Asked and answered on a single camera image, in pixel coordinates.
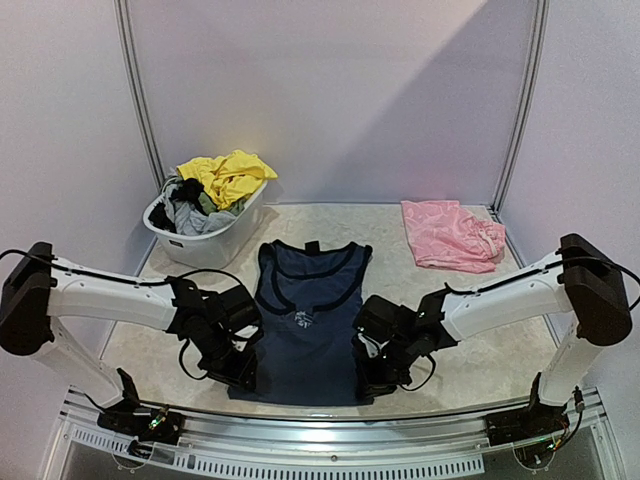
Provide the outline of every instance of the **marble pattern surface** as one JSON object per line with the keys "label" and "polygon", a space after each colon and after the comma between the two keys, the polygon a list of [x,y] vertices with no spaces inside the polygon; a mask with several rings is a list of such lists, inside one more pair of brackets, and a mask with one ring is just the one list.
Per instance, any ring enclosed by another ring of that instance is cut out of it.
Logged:
{"label": "marble pattern surface", "polygon": [[[479,218],[490,218],[484,207],[469,207]],[[255,291],[258,279],[257,254],[264,242],[281,239],[297,247],[320,240],[321,248],[344,246],[350,241],[373,247],[363,285],[363,298],[376,293],[396,303],[416,308],[426,293],[442,288],[444,282],[463,288],[517,270],[509,251],[497,269],[488,274],[468,274],[416,267],[407,245],[400,205],[278,205],[266,206],[264,220],[256,234],[225,269]],[[191,267],[171,261],[156,245],[142,276],[178,275]],[[192,277],[206,289],[225,290],[233,282],[215,274]],[[206,379],[188,378],[178,365],[181,344],[173,335],[132,324],[116,325],[104,359],[124,368],[135,379],[140,397],[201,410],[278,417],[330,415],[380,417],[442,412],[529,394],[536,373],[553,356],[555,346],[542,318],[514,323],[484,332],[456,348],[438,351],[432,380],[421,390],[398,390],[378,397],[373,405],[342,408],[301,408],[230,400],[226,386]],[[200,375],[199,353],[190,347],[185,364]],[[427,359],[416,362],[414,381],[425,378]]]}

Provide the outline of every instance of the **laundry basket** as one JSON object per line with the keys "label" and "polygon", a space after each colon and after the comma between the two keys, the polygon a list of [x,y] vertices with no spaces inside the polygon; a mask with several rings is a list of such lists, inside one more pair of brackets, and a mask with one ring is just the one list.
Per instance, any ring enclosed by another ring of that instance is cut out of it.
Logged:
{"label": "laundry basket", "polygon": [[216,232],[190,237],[154,227],[149,221],[149,215],[154,207],[163,201],[162,195],[147,207],[142,220],[144,225],[156,234],[171,260],[196,268],[223,268],[235,258],[260,225],[262,193],[266,186],[265,181],[247,200],[244,210],[236,220]]}

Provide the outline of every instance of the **dark blue tank top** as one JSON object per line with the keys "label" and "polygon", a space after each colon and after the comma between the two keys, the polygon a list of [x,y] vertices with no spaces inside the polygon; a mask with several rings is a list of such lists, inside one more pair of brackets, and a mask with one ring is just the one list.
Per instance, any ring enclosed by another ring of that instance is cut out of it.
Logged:
{"label": "dark blue tank top", "polygon": [[304,406],[353,406],[356,367],[351,339],[362,306],[362,279],[371,247],[350,243],[320,251],[280,240],[260,247],[255,295],[264,337],[256,344],[255,392],[228,389],[229,398]]}

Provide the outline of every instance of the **yellow cloth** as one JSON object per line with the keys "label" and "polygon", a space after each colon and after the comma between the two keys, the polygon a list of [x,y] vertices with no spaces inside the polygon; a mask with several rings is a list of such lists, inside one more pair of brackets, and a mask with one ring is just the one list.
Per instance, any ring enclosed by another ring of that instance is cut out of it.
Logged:
{"label": "yellow cloth", "polygon": [[178,173],[187,180],[195,178],[220,210],[255,192],[265,180],[278,178],[257,155],[234,150],[228,157],[197,157],[180,165]]}

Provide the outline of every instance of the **folded pink shirt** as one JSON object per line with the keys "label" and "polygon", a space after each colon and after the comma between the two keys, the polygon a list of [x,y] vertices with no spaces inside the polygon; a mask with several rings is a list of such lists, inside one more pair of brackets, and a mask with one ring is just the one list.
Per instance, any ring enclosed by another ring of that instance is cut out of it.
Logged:
{"label": "folded pink shirt", "polygon": [[460,202],[402,202],[409,246],[420,267],[493,272],[505,245],[504,225],[478,220]]}

